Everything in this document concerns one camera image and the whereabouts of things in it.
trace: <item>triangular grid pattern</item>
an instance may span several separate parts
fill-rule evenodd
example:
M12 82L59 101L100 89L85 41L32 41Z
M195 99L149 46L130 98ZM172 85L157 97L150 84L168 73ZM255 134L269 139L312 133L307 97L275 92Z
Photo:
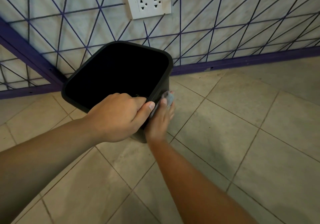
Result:
M172 14L132 20L126 0L0 0L0 15L68 77L115 40L165 50L175 66L318 46L316 1L171 0ZM0 64L0 90L49 83L3 47Z

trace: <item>double power outlet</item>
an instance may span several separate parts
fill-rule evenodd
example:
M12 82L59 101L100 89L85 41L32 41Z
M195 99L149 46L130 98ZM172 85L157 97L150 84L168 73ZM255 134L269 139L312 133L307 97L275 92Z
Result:
M128 0L128 3L133 19L171 13L171 0Z

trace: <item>person's left arm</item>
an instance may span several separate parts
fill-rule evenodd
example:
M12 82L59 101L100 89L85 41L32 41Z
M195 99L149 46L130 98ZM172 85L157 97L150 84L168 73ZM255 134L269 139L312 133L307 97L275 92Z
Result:
M11 223L65 167L91 147L124 140L146 121L154 102L112 94L82 119L0 153L0 220Z

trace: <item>fingernail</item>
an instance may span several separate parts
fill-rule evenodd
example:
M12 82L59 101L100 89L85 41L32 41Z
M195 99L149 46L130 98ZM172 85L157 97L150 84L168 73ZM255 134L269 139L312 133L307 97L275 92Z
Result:
M155 103L151 101L151 103L149 104L149 108L153 110L155 108Z

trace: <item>outlet cover plate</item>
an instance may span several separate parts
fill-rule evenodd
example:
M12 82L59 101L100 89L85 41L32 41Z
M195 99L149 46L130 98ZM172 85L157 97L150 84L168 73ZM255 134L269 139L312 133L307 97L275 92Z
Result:
M171 13L171 0L128 0L133 19Z

